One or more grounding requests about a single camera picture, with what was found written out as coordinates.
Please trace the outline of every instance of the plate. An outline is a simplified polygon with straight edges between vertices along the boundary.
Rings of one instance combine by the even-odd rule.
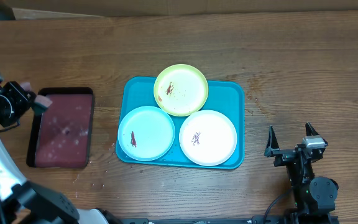
[[[208,97],[208,82],[190,65],[172,65],[162,71],[154,83],[158,106],[170,115],[188,116],[200,110]]]
[[[129,112],[118,127],[122,150],[138,161],[152,161],[171,148],[175,126],[169,115],[154,106],[141,106]]]
[[[233,154],[237,132],[229,118],[217,111],[204,110],[183,122],[179,143],[189,160],[202,166],[216,166]]]

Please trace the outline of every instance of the yellow plate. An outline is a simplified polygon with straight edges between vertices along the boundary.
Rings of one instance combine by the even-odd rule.
[[[190,65],[172,65],[154,83],[154,98],[170,115],[188,116],[200,110],[208,97],[204,75]]]

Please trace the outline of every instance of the blue tray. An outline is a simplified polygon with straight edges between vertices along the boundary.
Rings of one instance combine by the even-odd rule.
[[[124,97],[122,98],[121,115],[119,122],[131,110],[140,106],[156,106],[154,100],[153,88],[155,78],[152,77],[135,77],[130,79],[124,88]],[[208,99],[202,110],[215,110],[226,115],[237,131],[237,147],[233,155],[224,163],[206,167],[191,162],[182,152],[179,145],[179,130],[181,124],[187,117],[171,116],[175,125],[175,140],[170,150],[161,158],[154,161],[137,161],[130,158],[122,150],[121,146],[116,143],[116,154],[124,162],[138,164],[163,165],[163,166],[180,166],[180,167],[199,167],[209,169],[235,169],[239,167],[244,160],[244,91],[241,86],[234,82],[211,81],[208,80]]]

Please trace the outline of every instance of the dark stain on plate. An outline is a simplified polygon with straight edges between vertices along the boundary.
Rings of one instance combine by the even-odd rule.
[[[167,88],[167,90],[165,92],[166,92],[167,95],[171,96],[172,90],[173,90],[173,85],[172,85],[172,82],[170,82],[169,86],[168,86],[168,88]]]
[[[135,140],[135,133],[134,132],[131,133],[131,144],[132,144],[132,147],[133,146],[136,147],[136,140]]]
[[[191,139],[191,142],[193,143],[193,145],[195,145],[196,143],[200,144],[200,142],[199,142],[200,134],[201,134],[201,132],[194,134],[193,139]]]

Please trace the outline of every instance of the wooden tabletop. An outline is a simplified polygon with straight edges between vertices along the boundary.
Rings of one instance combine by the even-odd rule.
[[[114,154],[125,83],[176,63],[244,89],[246,149],[236,170],[128,164]],[[289,188],[285,168],[264,157],[269,125],[280,147],[290,148],[310,121],[329,143],[314,172],[340,186],[333,214],[358,223],[358,11],[0,22],[0,72],[36,90],[93,89],[85,169],[27,167],[32,112],[1,134],[26,177],[62,191],[78,208],[120,218],[261,215]],[[272,214],[292,206],[287,198]]]

